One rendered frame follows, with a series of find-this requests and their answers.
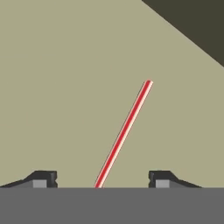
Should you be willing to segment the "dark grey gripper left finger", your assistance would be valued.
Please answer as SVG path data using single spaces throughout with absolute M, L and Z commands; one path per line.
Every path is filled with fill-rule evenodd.
M 24 179 L 1 185 L 1 188 L 57 188 L 57 177 L 56 171 L 34 171 Z

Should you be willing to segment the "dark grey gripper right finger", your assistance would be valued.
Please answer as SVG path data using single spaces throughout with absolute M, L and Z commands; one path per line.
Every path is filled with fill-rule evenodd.
M 171 171 L 149 171 L 149 188 L 200 188 L 199 185 L 177 178 Z

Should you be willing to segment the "red and white striped straw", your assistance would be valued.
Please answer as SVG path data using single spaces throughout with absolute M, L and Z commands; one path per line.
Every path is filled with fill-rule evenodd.
M 139 94 L 137 95 L 137 98 L 121 128 L 121 131 L 119 132 L 119 135 L 117 136 L 117 139 L 115 140 L 115 143 L 108 154 L 108 157 L 103 164 L 103 167 L 101 168 L 101 171 L 95 181 L 94 187 L 95 188 L 102 188 L 107 176 L 109 175 L 109 172 L 116 161 L 116 158 L 123 147 L 123 143 L 127 137 L 127 135 L 130 132 L 130 129 L 134 123 L 134 121 L 137 118 L 137 115 L 141 109 L 141 107 L 144 104 L 144 101 L 148 95 L 148 93 L 151 91 L 151 87 L 153 85 L 152 80 L 146 80 L 143 83 L 143 86 L 141 87 L 141 90 L 139 91 Z

